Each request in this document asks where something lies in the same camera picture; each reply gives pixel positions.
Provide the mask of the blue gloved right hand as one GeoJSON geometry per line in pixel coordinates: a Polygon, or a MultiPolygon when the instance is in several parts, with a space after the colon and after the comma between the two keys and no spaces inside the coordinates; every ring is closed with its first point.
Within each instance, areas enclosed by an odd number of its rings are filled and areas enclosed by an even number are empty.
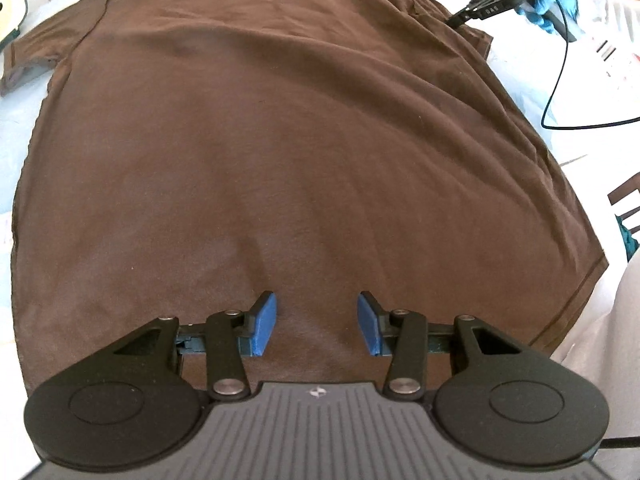
{"type": "Polygon", "coordinates": [[[558,26],[562,29],[577,27],[577,0],[527,0],[515,12],[548,34],[558,32],[558,26]]]}

